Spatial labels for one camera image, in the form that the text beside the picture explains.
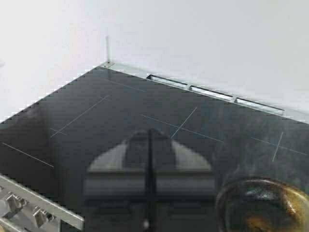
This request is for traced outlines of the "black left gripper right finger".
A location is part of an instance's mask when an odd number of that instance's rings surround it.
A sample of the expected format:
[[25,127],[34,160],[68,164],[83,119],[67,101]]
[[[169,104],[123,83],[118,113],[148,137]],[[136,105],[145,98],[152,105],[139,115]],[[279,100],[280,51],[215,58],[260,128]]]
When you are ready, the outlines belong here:
[[215,232],[215,180],[212,153],[216,142],[181,131],[171,137],[152,131],[152,231]]

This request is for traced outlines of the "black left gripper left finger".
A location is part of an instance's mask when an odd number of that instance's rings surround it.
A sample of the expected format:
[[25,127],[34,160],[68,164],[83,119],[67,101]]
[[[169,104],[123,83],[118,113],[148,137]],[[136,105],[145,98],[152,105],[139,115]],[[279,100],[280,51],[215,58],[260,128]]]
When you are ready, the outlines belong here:
[[144,232],[149,131],[134,133],[92,161],[84,177],[85,232]]

